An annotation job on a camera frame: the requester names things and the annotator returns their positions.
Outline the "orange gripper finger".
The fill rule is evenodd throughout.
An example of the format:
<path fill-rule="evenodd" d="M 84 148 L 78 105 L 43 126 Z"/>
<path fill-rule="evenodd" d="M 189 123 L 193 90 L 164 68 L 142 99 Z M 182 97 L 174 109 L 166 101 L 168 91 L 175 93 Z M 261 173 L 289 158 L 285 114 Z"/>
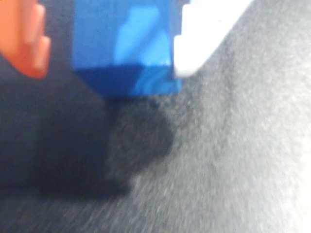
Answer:
<path fill-rule="evenodd" d="M 0 54 L 20 73 L 44 78 L 51 39 L 45 36 L 46 8 L 36 0 L 0 2 Z"/>

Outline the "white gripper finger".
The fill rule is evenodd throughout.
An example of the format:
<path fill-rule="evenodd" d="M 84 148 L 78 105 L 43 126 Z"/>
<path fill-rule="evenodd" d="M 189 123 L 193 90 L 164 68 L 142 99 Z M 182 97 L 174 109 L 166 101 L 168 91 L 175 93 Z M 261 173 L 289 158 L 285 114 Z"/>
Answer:
<path fill-rule="evenodd" d="M 175 77 L 195 74 L 219 47 L 251 0 L 191 0 L 183 5 L 181 34 L 174 37 Z"/>

